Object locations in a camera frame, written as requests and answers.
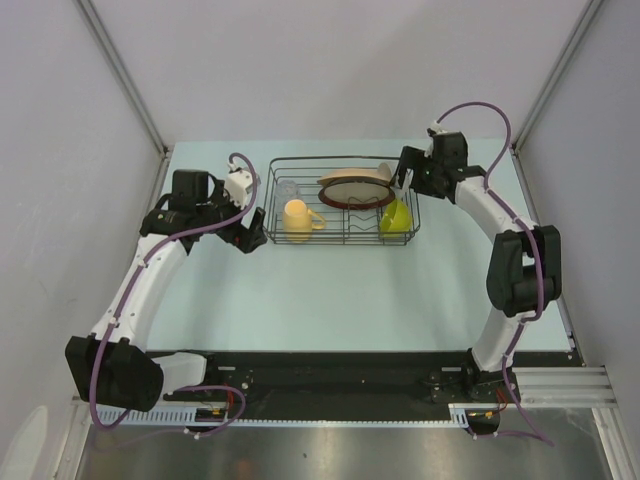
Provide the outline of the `yellow mug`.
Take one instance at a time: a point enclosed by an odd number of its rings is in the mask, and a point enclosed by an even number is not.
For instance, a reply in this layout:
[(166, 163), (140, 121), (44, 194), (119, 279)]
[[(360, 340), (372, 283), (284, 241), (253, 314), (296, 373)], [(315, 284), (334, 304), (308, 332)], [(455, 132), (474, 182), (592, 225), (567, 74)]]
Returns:
[(293, 243), (306, 242), (315, 231), (326, 228), (326, 219), (300, 199), (286, 203), (282, 223), (285, 238)]

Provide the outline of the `black wire dish rack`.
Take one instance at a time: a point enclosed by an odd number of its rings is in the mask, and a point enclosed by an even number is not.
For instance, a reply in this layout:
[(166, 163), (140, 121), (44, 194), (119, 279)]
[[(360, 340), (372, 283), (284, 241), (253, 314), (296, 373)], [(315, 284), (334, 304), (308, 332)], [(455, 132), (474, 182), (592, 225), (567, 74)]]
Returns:
[(393, 156), (365, 155), (333, 155), (333, 156), (299, 156), (279, 157), (269, 164), (267, 186), (264, 198), (266, 211), (265, 230), (267, 236), (276, 244), (289, 244), (283, 232), (283, 210), (286, 205), (275, 197), (276, 184), (282, 180), (293, 180), (300, 188), (300, 200), (326, 219), (326, 228), (315, 231), (309, 244), (320, 245), (405, 245), (420, 228), (420, 212), (417, 195), (407, 189), (393, 185), (392, 179), (387, 184), (409, 207), (413, 221), (409, 233), (399, 239), (383, 239), (379, 234), (379, 223), (387, 206), (371, 210), (343, 210), (325, 205), (318, 199), (318, 193), (326, 185), (319, 185), (317, 180), (341, 168), (377, 169), (381, 162), (386, 162), (392, 171), (396, 170), (398, 158)]

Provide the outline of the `bird pattern plate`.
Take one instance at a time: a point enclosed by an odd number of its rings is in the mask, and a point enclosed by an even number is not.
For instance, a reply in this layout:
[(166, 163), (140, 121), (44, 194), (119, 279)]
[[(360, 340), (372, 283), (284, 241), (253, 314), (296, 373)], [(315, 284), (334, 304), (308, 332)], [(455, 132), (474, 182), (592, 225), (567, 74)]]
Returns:
[(330, 182), (344, 179), (372, 179), (382, 181), (377, 174), (377, 169), (367, 168), (341, 168), (336, 169), (317, 180), (319, 185), (327, 185)]

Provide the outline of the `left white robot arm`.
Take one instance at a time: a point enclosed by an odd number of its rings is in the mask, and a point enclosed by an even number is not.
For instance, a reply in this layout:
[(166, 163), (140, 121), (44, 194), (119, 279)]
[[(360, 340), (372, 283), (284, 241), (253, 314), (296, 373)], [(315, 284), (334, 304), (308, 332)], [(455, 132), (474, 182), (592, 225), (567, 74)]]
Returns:
[(148, 412), (185, 387), (202, 400), (219, 392), (221, 376), (203, 355), (152, 358), (148, 338), (174, 275), (202, 237), (216, 235), (245, 254), (265, 244), (258, 183), (252, 167), (235, 164), (223, 180), (204, 170), (174, 171), (170, 191), (143, 219), (134, 259), (106, 313), (66, 345), (78, 393), (92, 408)]

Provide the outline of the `clear plastic cup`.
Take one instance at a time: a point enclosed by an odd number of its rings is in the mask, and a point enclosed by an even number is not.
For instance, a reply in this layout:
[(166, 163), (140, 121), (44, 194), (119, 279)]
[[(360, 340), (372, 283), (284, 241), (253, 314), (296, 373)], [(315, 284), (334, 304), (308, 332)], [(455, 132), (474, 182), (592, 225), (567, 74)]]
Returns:
[(284, 203), (300, 198), (299, 185), (293, 180), (282, 180), (276, 184), (275, 197)]

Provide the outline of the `white bowl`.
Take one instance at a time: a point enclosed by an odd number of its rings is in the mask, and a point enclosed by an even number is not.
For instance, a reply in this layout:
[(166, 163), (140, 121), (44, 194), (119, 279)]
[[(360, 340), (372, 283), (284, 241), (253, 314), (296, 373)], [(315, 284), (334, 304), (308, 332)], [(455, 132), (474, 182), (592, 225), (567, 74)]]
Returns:
[(392, 171), (386, 162), (381, 162), (377, 167), (377, 174), (382, 181), (390, 182), (392, 179)]

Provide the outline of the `yellow-green bowl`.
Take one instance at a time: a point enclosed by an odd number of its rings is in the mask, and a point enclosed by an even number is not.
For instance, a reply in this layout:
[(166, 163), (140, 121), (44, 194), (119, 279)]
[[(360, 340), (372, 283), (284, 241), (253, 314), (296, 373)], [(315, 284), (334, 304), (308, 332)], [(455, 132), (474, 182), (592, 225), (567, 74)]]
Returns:
[(399, 239), (409, 233), (413, 217), (402, 200), (394, 199), (387, 205), (379, 223), (379, 234), (383, 239)]

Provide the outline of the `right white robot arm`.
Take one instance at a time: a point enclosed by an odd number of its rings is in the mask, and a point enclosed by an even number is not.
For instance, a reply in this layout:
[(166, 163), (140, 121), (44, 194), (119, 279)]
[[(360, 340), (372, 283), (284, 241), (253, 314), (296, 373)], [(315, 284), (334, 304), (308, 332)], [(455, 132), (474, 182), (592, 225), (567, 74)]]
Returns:
[(498, 382), (509, 382), (515, 348), (526, 327), (561, 294), (561, 235), (552, 225), (540, 226), (517, 214), (502, 199), (490, 186), (489, 173), (468, 163), (462, 133), (430, 135), (427, 151), (403, 147), (393, 180), (417, 194), (449, 200), (492, 241), (486, 277), (491, 311), (461, 376), (463, 393), (484, 401)]

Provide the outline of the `red rimmed beige plate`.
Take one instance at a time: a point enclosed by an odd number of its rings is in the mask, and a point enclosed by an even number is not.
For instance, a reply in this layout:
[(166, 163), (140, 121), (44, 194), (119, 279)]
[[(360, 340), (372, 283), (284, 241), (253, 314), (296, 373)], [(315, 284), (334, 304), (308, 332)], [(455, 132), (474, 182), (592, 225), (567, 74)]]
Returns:
[(334, 180), (318, 193), (318, 199), (333, 208), (371, 210), (385, 207), (396, 198), (385, 183), (356, 179)]

